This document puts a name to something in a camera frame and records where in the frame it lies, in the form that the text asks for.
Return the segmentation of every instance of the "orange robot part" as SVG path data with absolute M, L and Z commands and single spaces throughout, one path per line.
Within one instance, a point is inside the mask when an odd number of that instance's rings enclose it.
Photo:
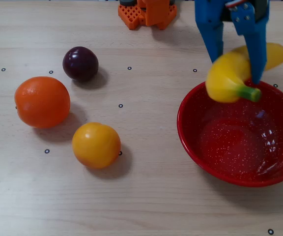
M 176 5 L 169 6 L 169 0 L 138 0 L 135 6 L 118 6 L 118 15 L 130 30 L 138 25 L 156 25 L 164 30 L 176 13 Z

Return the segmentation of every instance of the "banana stem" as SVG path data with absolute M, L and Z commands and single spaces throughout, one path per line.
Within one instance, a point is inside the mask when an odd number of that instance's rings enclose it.
M 238 96 L 252 102 L 258 102 L 261 97 L 261 91 L 258 88 L 252 88 L 246 85 L 242 85 L 238 88 Z

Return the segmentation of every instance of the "bowl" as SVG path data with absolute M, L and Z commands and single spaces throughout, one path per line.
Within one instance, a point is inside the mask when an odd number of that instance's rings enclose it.
M 283 93 L 260 82 L 254 103 L 218 103 L 205 83 L 184 98 L 177 129 L 189 156 L 226 182 L 263 187 L 283 181 Z

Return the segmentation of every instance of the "yellow banana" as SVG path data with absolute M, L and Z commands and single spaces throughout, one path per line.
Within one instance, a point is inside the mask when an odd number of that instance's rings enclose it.
M 283 63 L 283 46 L 267 43 L 267 64 L 269 70 Z M 240 97 L 258 101 L 261 92 L 244 84 L 251 77 L 251 64 L 246 46 L 242 46 L 219 57 L 210 68 L 206 88 L 210 98 L 217 102 L 236 102 Z

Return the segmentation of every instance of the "wooden table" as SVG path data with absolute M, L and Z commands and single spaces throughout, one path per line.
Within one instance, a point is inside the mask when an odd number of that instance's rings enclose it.
M 194 3 L 178 5 L 165 31 L 129 31 L 117 4 L 0 2 L 0 236 L 283 236 L 283 183 L 249 189 L 217 180 L 179 140 L 178 107 L 211 65 Z M 283 2 L 271 3 L 267 38 L 283 44 Z M 244 40 L 226 24 L 224 42 L 227 51 Z M 99 80 L 88 86 L 63 72 L 74 46 L 99 58 Z M 45 131 L 23 124 L 13 99 L 40 75 L 61 80 L 72 101 L 68 119 Z M 263 80 L 283 91 L 283 65 Z M 88 171 L 71 149 L 89 121 L 122 140 L 123 155 L 104 171 Z

